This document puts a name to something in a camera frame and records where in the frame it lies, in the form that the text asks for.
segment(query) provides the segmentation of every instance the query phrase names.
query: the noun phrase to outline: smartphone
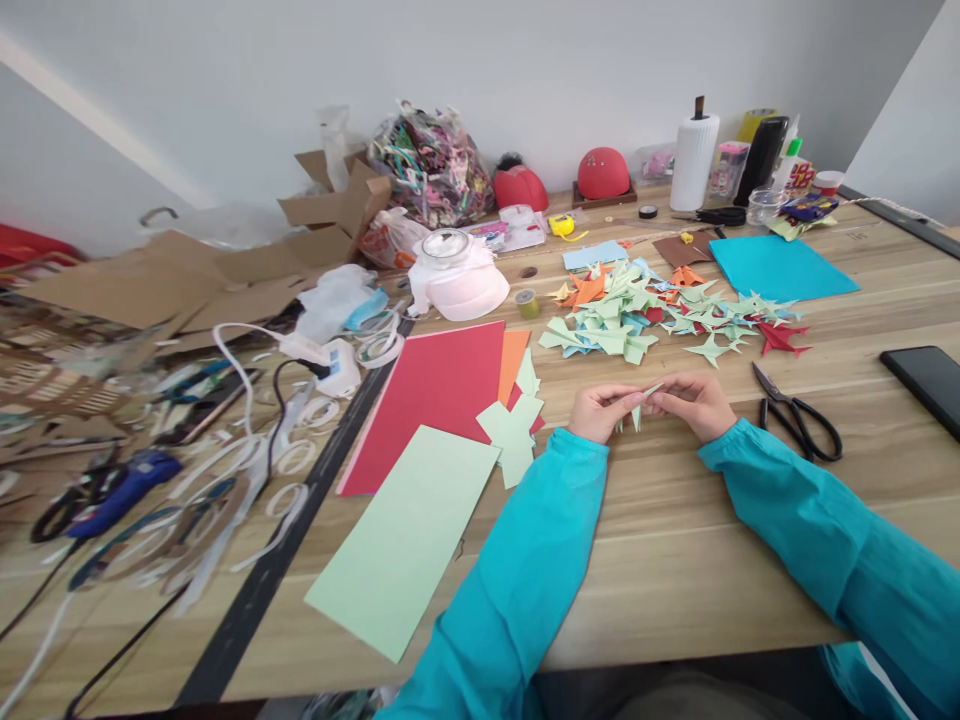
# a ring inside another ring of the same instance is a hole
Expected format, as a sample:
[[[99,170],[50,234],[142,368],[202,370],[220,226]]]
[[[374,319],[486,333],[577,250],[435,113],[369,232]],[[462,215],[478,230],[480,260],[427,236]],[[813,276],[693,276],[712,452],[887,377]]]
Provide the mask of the smartphone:
[[[934,345],[885,350],[880,353],[880,361],[960,442],[960,365],[957,361]]]

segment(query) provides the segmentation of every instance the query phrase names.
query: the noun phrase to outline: glue bottle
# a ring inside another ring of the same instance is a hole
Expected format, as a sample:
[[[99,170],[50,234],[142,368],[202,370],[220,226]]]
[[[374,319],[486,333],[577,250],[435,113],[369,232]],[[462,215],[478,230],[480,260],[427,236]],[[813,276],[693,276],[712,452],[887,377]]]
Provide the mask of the glue bottle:
[[[794,138],[790,143],[790,147],[787,148],[787,154],[780,160],[780,167],[778,167],[777,171],[773,174],[773,185],[770,188],[773,192],[780,192],[787,187],[787,183],[790,182],[790,174],[797,164],[797,155],[800,154],[800,146],[802,144],[803,138]]]

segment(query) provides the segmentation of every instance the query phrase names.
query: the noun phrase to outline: thread spool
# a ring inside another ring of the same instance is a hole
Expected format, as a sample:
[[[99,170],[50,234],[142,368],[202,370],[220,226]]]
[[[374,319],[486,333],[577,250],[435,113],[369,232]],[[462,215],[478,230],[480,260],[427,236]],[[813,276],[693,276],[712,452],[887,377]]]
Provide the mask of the thread spool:
[[[703,207],[719,131],[720,118],[703,114],[701,95],[696,99],[693,117],[683,118],[677,128],[670,190],[670,207],[676,212],[693,212]]]
[[[524,320],[533,320],[540,316],[540,303],[537,302],[537,294],[532,289],[521,290],[513,296],[513,301],[517,304],[520,317]]]

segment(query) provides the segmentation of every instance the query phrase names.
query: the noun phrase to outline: black scissors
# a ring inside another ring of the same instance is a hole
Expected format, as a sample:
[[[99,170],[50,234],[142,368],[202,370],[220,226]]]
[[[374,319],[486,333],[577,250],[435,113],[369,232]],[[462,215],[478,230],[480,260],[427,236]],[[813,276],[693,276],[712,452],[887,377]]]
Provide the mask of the black scissors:
[[[813,462],[814,456],[827,462],[836,462],[843,457],[843,442],[840,440],[840,433],[837,432],[837,429],[830,421],[807,405],[803,400],[784,395],[777,389],[777,386],[773,384],[773,381],[763,374],[763,370],[761,370],[756,363],[752,364],[754,375],[757,376],[757,380],[760,381],[764,392],[767,393],[767,397],[760,401],[760,427],[764,430],[767,429],[767,410],[769,410],[786,428],[787,432],[790,433],[790,437],[800,446],[801,454],[810,462]],[[790,408],[790,415],[796,425],[791,423],[787,416],[777,407],[777,403],[781,402],[786,403],[787,407]],[[833,440],[832,455],[825,453],[817,446],[816,442],[814,442],[810,436],[810,431],[807,430],[807,424],[800,414],[801,410],[820,423],[823,429],[827,431],[827,434],[830,435],[830,439]]]

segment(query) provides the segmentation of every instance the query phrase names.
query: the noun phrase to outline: teal jacket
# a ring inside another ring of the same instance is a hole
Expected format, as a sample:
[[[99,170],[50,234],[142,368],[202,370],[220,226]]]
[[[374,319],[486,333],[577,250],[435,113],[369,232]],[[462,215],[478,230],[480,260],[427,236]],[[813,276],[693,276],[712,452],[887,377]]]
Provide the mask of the teal jacket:
[[[586,574],[608,454],[554,432],[379,720],[541,716],[530,681]],[[913,713],[960,718],[960,573],[746,420],[699,455],[723,473],[739,518],[869,649]],[[860,645],[823,648],[823,657],[864,715],[908,717],[870,672]]]

